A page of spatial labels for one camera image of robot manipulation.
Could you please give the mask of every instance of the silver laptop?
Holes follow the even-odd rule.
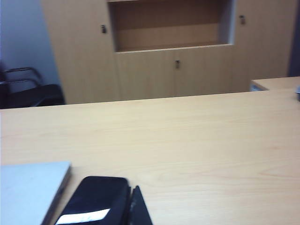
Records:
[[[44,225],[70,175],[70,162],[1,166],[1,225]]]

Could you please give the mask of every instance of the black chair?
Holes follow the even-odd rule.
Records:
[[[13,73],[21,71],[31,71],[36,79],[10,79]],[[11,93],[9,85],[23,82],[31,82],[35,88]],[[0,70],[0,109],[64,104],[65,100],[60,86],[56,84],[42,85],[42,76],[36,69],[23,67],[6,71]]]

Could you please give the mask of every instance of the shelf compartment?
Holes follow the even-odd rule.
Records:
[[[115,50],[230,43],[233,0],[132,0],[109,3]]]

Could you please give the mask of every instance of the cabinet handle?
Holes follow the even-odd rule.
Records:
[[[244,15],[240,15],[239,18],[240,18],[240,23],[241,23],[242,25],[246,24],[246,18],[245,18]]]
[[[101,28],[102,28],[102,33],[106,34],[107,33],[106,26],[102,24]]]
[[[179,69],[179,66],[180,66],[180,60],[176,60],[176,69]]]

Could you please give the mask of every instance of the desk surface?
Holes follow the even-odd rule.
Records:
[[[293,90],[10,109],[1,126],[4,165],[72,161],[55,218],[100,175],[139,184],[156,225],[300,221]]]
[[[296,91],[297,87],[300,86],[300,76],[252,80],[252,84],[258,86],[262,90],[278,90],[290,88]]]

